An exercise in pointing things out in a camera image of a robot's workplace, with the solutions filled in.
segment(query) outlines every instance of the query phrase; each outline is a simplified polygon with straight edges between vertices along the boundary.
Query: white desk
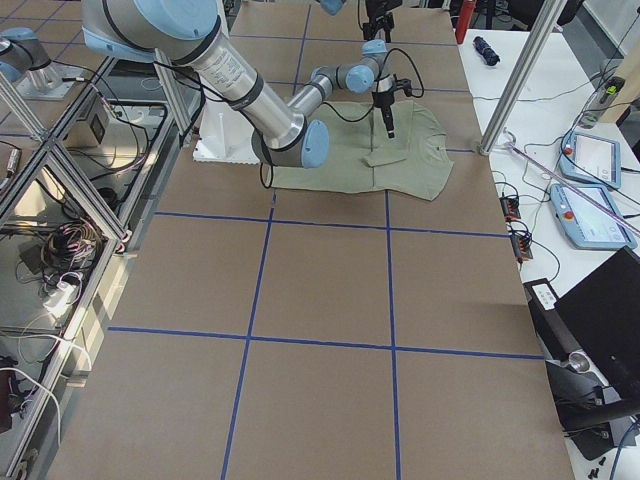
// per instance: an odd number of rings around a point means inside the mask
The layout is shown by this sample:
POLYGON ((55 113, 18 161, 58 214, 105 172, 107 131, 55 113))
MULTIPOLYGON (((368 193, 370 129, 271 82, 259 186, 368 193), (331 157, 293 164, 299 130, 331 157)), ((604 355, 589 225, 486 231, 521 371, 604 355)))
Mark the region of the white desk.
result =
MULTIPOLYGON (((464 44, 460 46, 460 54, 469 88, 474 96, 474 107, 480 128, 483 131, 498 101, 475 97, 497 98, 500 96, 520 55, 527 35, 528 33, 526 32, 470 30, 467 32, 464 44), (472 42, 477 35, 482 36, 500 56, 501 61, 497 66, 489 67, 485 65, 482 58, 475 51, 472 42)), ((559 33, 554 33, 549 38, 520 98, 553 97, 561 92, 572 90, 581 84, 586 84, 587 81, 587 74, 583 72, 564 37, 559 33)), ((520 148, 527 143, 551 143, 557 137, 565 134, 571 127, 574 118, 592 92, 593 87, 591 84, 586 84, 575 92, 562 95, 554 100, 520 101, 514 107, 506 127, 516 135, 517 145, 520 148)), ((619 141, 622 165, 635 169, 639 168, 638 161, 631 148, 615 124, 598 124, 593 129, 587 130, 587 132, 619 141)), ((548 147, 531 146, 527 151, 547 168, 553 169, 558 158, 559 143, 548 147)), ((521 179, 526 165, 523 158, 500 148, 494 149, 489 158, 492 169, 504 173, 506 181, 513 184, 521 195, 526 194, 542 198, 541 191, 526 185, 521 179)), ((503 180, 498 173, 495 174, 495 179, 496 181, 503 180)), ((548 184, 548 179, 543 178, 541 172, 533 165, 529 166, 526 179, 543 189, 548 184)), ((502 189, 502 185, 499 185, 498 192, 501 192, 502 189)), ((623 174, 621 190, 633 198, 640 199, 640 175, 623 174)), ((505 193, 510 194, 512 190, 506 187, 505 193)), ((631 202, 619 194, 614 192, 613 197, 623 214, 638 212, 637 206, 634 207, 631 202)), ((529 228, 533 227, 538 205, 538 202, 531 198, 525 197, 521 199, 520 212, 522 220, 529 228)), ((613 254, 613 252, 609 251, 584 251, 573 248, 555 219, 555 213, 550 203, 544 203, 540 208, 533 238, 551 249, 560 260, 560 273, 552 284, 556 292, 561 296, 613 254)), ((534 259, 525 262, 520 272, 522 281, 553 277, 556 271, 556 262, 553 257, 537 245, 532 246, 532 253, 534 259)), ((597 465, 597 461, 586 461, 570 440, 567 441, 567 448, 571 456, 576 479, 582 480, 586 478, 592 468, 600 467, 597 465)), ((607 454, 607 462, 603 467, 600 467, 599 478, 609 478, 614 456, 615 451, 607 454)), ((621 456, 615 480, 637 479, 639 472, 640 447, 626 448, 621 456)))

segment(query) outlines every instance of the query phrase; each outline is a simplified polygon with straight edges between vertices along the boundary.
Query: green cloth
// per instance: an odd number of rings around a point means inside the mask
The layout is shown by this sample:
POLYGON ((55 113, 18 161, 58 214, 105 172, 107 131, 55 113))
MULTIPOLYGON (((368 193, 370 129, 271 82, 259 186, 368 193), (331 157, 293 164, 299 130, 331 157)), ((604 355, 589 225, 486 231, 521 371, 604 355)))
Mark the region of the green cloth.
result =
MULTIPOLYGON (((353 102, 332 105, 346 118, 360 118, 370 108, 353 102)), ((393 139, 387 137, 379 110, 374 110, 371 151, 370 117, 348 123, 330 108, 320 107, 313 118, 329 127, 329 158, 316 169, 276 167, 273 186, 343 193, 390 189, 433 200, 453 168, 445 149, 446 134, 422 105, 403 101, 394 104, 392 110, 396 134, 393 139)))

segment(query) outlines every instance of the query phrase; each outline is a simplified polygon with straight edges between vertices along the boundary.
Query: tablet device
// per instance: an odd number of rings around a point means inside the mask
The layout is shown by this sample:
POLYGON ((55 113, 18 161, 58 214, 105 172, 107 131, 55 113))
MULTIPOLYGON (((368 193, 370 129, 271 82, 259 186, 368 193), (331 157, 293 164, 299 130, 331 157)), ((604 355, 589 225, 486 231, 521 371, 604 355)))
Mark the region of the tablet device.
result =
MULTIPOLYGON (((605 186, 586 185, 577 187, 577 190, 619 217, 622 216, 605 186)), ((620 226, 567 187, 554 184, 551 186, 550 195, 560 225, 577 248, 618 250, 624 246, 632 249, 638 246, 628 229, 620 226)))
POLYGON ((565 177, 589 183, 597 178, 620 188, 620 144, 615 140, 572 132, 563 139, 562 151, 560 170, 565 177))

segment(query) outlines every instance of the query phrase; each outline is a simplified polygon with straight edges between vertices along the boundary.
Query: computer monitor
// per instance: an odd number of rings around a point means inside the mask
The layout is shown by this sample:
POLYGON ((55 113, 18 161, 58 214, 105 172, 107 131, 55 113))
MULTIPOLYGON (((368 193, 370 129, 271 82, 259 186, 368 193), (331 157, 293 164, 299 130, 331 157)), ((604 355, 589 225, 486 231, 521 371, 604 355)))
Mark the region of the computer monitor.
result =
POLYGON ((640 399, 640 257, 618 250, 555 308, 620 397, 640 399))

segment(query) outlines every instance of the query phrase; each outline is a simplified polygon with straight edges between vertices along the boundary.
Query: white power adapter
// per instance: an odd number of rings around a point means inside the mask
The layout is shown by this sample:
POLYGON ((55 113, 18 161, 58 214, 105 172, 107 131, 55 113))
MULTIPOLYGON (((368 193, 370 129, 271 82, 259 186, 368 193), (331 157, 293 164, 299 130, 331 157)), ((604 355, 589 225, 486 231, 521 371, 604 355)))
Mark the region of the white power adapter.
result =
POLYGON ((71 285, 64 280, 60 280, 56 287, 42 305, 51 315, 60 318, 66 313, 76 298, 78 285, 71 285))

